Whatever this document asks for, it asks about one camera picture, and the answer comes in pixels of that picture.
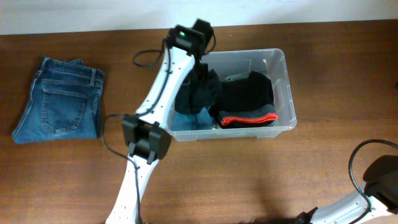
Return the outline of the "black cloth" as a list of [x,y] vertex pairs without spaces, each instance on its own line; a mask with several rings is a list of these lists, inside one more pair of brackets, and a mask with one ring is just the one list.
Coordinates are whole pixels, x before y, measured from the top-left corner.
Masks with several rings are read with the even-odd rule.
[[199,113],[204,107],[213,106],[223,98],[223,88],[217,73],[212,69],[207,80],[200,80],[199,75],[190,72],[184,79],[175,97],[175,111],[190,115]]

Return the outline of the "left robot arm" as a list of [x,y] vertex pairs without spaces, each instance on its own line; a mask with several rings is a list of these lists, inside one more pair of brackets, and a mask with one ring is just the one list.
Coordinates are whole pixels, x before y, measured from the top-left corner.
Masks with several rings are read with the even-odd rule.
[[208,66],[201,58],[208,54],[209,42],[215,40],[212,26],[201,19],[193,27],[171,28],[163,40],[159,55],[162,65],[148,95],[134,114],[119,115],[127,152],[118,156],[127,161],[127,166],[106,224],[142,223],[142,196],[172,140],[166,126],[173,101],[185,80],[193,78],[196,87],[205,85]]

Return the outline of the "dark blue jeans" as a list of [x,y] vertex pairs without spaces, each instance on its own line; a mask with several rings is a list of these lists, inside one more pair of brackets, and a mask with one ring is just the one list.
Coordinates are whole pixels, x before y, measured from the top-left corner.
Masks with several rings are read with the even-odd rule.
[[24,113],[12,132],[17,144],[99,135],[104,73],[80,59],[45,57],[34,75]]

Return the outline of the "small teal blue cloth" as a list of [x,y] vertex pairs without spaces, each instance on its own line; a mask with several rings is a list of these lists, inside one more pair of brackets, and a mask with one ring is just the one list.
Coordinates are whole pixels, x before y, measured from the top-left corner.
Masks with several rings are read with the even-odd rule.
[[206,108],[197,114],[181,114],[176,112],[172,123],[172,131],[195,131],[212,129],[213,119]]

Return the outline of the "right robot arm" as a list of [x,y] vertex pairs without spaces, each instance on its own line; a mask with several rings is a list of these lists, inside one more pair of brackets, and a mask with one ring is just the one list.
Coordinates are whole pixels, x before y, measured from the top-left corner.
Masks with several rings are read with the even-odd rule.
[[368,205],[356,190],[339,201],[308,213],[302,212],[292,222],[345,224],[364,223],[373,218],[397,214],[397,156],[385,155],[376,159],[363,175],[364,191]]

